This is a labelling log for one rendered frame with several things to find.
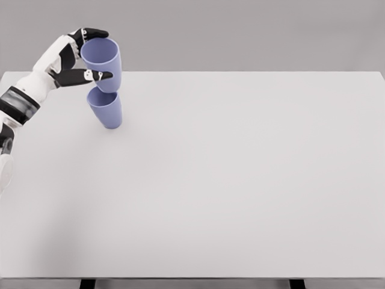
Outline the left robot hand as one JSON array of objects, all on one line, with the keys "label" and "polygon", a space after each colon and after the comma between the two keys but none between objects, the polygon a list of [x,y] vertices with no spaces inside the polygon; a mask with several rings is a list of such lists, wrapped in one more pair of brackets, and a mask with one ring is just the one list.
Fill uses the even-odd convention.
[{"label": "left robot hand", "polygon": [[81,59],[81,48],[91,39],[105,39],[109,33],[95,28],[80,28],[59,36],[43,53],[32,71],[42,78],[50,90],[99,82],[114,76],[112,72],[75,69]]}]

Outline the purple plastic cup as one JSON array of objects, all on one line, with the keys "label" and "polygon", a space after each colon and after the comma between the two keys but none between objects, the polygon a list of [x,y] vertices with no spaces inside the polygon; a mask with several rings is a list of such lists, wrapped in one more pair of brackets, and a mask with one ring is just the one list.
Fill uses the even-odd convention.
[{"label": "purple plastic cup", "polygon": [[111,72],[112,78],[97,81],[105,93],[117,92],[122,81],[122,61],[118,44],[110,38],[95,38],[81,48],[81,57],[86,67],[98,72]]},{"label": "purple plastic cup", "polygon": [[122,124],[122,104],[117,92],[105,93],[94,87],[88,92],[87,103],[105,128],[116,129]]}]

